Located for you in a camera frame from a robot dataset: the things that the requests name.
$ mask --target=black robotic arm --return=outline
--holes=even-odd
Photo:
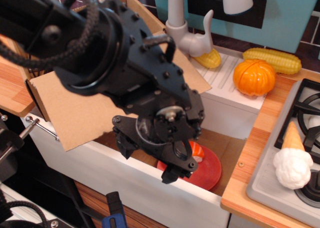
[[[21,58],[3,44],[0,54],[24,67],[53,69],[69,91],[101,93],[125,113],[137,114],[113,118],[121,153],[128,159],[143,149],[167,164],[166,184],[189,177],[198,164],[188,139],[201,134],[204,108],[172,63],[174,41],[153,36],[119,0],[85,0],[79,13],[70,10],[74,1],[0,0],[0,33],[39,60]],[[161,43],[168,45],[165,53]]]

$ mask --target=braided cable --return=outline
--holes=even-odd
[[[5,196],[2,190],[0,190],[0,224],[12,216],[13,214],[10,211],[10,207],[7,204]]]
[[[14,207],[29,207],[29,208],[33,209],[40,216],[40,218],[42,220],[42,227],[43,228],[47,228],[46,217],[45,217],[44,213],[40,210],[40,208],[37,207],[35,204],[30,203],[30,202],[25,202],[25,201],[14,201],[14,202],[8,202],[7,205],[10,208],[14,208]]]
[[[65,0],[64,5],[67,8],[70,8],[75,1],[76,0]],[[48,67],[54,67],[59,64],[63,64],[77,56],[84,54],[86,48],[93,39],[91,34],[99,21],[99,7],[97,0],[85,0],[85,2],[87,3],[87,18],[81,37],[73,45],[69,46],[65,52],[44,59],[29,60],[20,56],[19,54],[14,53],[0,41],[1,56],[22,67],[28,67],[31,69],[46,69]]]

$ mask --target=white faucet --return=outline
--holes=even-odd
[[[188,22],[185,20],[184,0],[168,0],[168,20],[166,32],[170,35],[177,47],[191,57],[199,57],[209,53],[214,48],[211,37],[211,21],[213,10],[210,10],[203,19],[205,34],[188,31]]]

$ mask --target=orange pumpkin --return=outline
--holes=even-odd
[[[233,73],[235,87],[249,96],[261,96],[270,92],[276,83],[274,68],[261,59],[247,59]]]

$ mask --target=ice cream cone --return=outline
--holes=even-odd
[[[282,148],[296,148],[305,151],[296,124],[291,121],[286,129]]]

